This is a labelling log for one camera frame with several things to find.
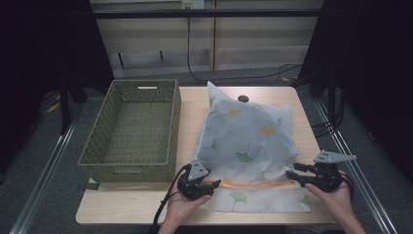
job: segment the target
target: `wooden table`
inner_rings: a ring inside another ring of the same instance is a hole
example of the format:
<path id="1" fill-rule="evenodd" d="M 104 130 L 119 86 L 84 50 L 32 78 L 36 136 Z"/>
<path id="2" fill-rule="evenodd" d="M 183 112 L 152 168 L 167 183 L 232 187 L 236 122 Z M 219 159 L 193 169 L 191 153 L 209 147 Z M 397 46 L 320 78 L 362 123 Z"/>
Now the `wooden table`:
<path id="1" fill-rule="evenodd" d="M 296 161 L 313 164 L 319 147 L 294 89 L 289 87 L 220 87 L 231 98 L 246 95 L 250 101 L 289 104 L 293 115 L 293 138 L 298 148 Z M 191 161 L 209 111 L 207 87 L 181 87 L 182 106 L 176 171 Z M 83 224 L 151 224 L 169 183 L 101 183 L 86 190 L 76 220 Z M 311 224 L 335 222 L 323 203 L 308 194 L 312 211 L 300 214 L 222 213 L 196 210 L 187 225 Z M 165 218 L 166 209 L 159 221 Z"/>

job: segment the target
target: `wall socket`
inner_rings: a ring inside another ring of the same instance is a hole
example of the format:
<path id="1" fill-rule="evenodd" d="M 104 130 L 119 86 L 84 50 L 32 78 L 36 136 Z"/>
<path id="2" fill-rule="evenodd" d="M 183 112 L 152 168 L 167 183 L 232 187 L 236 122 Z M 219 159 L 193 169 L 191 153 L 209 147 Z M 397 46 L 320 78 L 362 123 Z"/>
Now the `wall socket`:
<path id="1" fill-rule="evenodd" d="M 182 9 L 200 10 L 205 8 L 204 0 L 181 0 Z"/>

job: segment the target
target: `green woven basket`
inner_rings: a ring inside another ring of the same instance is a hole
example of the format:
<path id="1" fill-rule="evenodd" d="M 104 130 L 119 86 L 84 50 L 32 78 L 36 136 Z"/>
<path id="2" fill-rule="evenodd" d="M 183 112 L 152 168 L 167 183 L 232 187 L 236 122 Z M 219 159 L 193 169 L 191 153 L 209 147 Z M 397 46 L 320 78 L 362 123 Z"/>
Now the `green woven basket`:
<path id="1" fill-rule="evenodd" d="M 113 81 L 78 166 L 97 182 L 172 181 L 180 105 L 177 80 Z"/>

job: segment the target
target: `cloth bag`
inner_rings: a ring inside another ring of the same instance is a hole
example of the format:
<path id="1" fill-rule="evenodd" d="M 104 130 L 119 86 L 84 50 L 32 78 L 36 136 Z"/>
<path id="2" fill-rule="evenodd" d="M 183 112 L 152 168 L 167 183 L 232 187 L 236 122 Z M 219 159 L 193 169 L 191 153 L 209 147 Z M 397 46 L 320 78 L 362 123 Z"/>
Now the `cloth bag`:
<path id="1" fill-rule="evenodd" d="M 240 102 L 207 83 L 210 111 L 194 158 L 221 179 L 201 208 L 221 212 L 302 213 L 303 189 L 285 176 L 297 155 L 289 105 Z"/>

